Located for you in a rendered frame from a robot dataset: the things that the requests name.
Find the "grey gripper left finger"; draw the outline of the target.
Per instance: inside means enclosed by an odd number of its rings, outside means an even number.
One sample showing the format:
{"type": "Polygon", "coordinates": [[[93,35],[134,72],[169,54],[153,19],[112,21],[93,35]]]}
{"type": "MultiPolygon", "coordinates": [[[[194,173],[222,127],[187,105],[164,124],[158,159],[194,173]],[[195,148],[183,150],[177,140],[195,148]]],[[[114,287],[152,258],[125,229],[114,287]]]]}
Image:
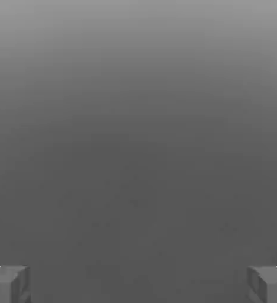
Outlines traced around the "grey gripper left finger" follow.
{"type": "Polygon", "coordinates": [[[31,303],[30,267],[0,266],[0,303],[31,303]]]}

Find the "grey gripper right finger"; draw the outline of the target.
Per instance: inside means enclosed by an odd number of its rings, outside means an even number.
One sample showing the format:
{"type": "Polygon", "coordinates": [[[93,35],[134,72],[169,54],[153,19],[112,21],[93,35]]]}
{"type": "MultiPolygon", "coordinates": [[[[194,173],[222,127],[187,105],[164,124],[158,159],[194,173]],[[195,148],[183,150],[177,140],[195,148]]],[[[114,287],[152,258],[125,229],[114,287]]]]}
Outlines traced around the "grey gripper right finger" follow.
{"type": "Polygon", "coordinates": [[[277,303],[277,266],[247,268],[247,297],[251,303],[277,303]]]}

